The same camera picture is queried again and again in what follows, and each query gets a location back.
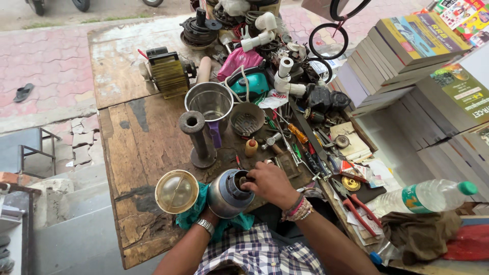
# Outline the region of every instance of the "teal clothes iron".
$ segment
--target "teal clothes iron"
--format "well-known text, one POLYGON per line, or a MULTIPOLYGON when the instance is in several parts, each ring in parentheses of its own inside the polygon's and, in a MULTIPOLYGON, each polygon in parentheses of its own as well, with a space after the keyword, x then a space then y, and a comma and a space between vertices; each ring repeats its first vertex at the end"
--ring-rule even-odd
MULTIPOLYGON (((270 88, 268 87, 267 77, 265 75, 265 68, 261 66, 251 67, 244 70, 246 79, 249 85, 249 102, 253 102, 258 97, 265 93, 267 95, 270 88)), ((235 93, 235 102, 239 102, 236 96, 241 101, 246 102, 246 83, 242 72, 239 70, 227 80, 228 86, 235 93)))

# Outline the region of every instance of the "slipper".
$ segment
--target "slipper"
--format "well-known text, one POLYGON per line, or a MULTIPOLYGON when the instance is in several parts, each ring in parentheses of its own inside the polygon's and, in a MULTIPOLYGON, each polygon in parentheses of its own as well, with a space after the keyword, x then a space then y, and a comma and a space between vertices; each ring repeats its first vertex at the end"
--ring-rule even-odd
POLYGON ((19 103, 19 102, 26 100, 29 97, 30 92, 32 92, 33 88, 34 88, 34 85, 32 85, 31 83, 28 83, 25 87, 18 88, 17 89, 17 95, 14 98, 14 102, 19 103))

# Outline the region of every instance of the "purple handle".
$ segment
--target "purple handle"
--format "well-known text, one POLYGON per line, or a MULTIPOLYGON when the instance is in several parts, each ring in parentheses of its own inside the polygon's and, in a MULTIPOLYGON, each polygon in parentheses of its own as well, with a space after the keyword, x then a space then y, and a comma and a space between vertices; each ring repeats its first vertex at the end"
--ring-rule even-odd
POLYGON ((221 144, 221 134, 219 133, 219 121, 208 122, 207 125, 209 125, 209 133, 211 134, 214 147, 220 148, 222 144, 221 144))

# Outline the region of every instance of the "wristwatch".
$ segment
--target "wristwatch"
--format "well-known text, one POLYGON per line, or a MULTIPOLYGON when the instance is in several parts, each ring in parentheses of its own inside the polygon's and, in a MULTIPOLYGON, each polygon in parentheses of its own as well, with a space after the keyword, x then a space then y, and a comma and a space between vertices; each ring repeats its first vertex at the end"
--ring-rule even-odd
POLYGON ((214 234, 214 226, 212 225, 212 223, 210 223, 204 219, 198 219, 195 223, 204 227, 205 230, 207 230, 207 232, 209 232, 209 234, 211 234, 211 238, 212 238, 212 235, 214 234))

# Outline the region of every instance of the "green bottle cap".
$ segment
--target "green bottle cap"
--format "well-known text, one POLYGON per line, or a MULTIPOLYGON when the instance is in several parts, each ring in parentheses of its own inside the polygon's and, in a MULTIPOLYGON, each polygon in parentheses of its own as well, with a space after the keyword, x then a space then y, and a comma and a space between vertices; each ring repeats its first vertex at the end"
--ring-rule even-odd
POLYGON ((458 188, 462 194, 470 196, 477 194, 477 186, 471 182, 463 182, 458 184, 458 188))

